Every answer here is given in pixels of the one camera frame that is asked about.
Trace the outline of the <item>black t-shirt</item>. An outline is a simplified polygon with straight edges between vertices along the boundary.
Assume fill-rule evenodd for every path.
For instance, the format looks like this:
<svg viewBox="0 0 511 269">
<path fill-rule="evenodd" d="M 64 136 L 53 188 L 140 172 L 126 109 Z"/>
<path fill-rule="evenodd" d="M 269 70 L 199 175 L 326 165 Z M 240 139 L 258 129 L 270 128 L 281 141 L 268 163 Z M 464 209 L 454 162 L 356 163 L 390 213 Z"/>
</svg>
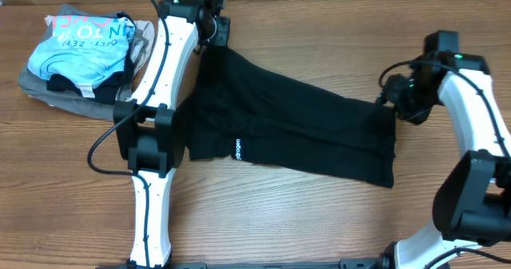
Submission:
<svg viewBox="0 0 511 269">
<path fill-rule="evenodd" d="M 191 160 L 231 156 L 394 185 L 391 108 L 273 73 L 227 47 L 205 50 L 176 120 Z"/>
</svg>

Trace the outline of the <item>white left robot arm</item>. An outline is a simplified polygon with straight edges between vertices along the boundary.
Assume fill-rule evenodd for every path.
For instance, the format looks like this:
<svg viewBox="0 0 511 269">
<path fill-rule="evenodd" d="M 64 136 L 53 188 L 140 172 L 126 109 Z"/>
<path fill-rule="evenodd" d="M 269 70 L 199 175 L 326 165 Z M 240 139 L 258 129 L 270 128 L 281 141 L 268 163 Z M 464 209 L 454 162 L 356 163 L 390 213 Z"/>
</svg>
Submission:
<svg viewBox="0 0 511 269">
<path fill-rule="evenodd" d="M 113 110 L 121 156 L 135 190 L 135 236 L 127 268 L 168 268 L 172 245 L 168 219 L 172 179 L 184 146 L 175 131 L 177 95 L 193 53 L 227 45 L 225 0 L 162 0 L 163 18 L 144 76 L 127 101 Z"/>
</svg>

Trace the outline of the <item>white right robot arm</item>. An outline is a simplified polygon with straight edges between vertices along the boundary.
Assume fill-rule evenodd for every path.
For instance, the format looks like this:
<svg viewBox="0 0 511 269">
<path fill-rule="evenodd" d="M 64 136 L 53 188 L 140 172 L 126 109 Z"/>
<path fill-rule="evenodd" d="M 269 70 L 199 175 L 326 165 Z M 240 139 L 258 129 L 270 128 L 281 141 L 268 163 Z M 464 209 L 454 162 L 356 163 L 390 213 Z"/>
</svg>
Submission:
<svg viewBox="0 0 511 269">
<path fill-rule="evenodd" d="M 368 268 L 446 268 L 464 252 L 510 240 L 510 133 L 481 56 L 434 52 L 405 63 L 409 77 L 384 70 L 378 102 L 419 125 L 435 105 L 447 108 L 460 160 L 434 197 L 432 220 L 389 245 Z"/>
</svg>

